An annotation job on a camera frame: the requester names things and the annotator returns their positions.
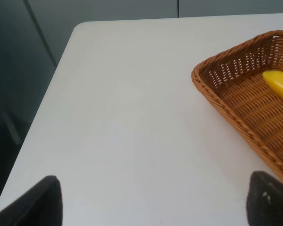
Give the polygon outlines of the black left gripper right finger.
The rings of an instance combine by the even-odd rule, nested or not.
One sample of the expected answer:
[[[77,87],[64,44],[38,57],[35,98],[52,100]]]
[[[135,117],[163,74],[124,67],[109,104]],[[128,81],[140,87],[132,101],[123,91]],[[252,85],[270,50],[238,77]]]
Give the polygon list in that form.
[[[254,171],[246,212],[250,226],[283,226],[283,183],[264,171]]]

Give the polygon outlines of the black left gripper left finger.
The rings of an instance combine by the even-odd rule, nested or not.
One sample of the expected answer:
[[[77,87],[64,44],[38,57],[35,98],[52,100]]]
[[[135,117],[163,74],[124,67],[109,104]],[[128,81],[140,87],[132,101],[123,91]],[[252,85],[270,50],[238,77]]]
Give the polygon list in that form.
[[[60,181],[46,176],[0,211],[0,226],[61,226],[63,200]]]

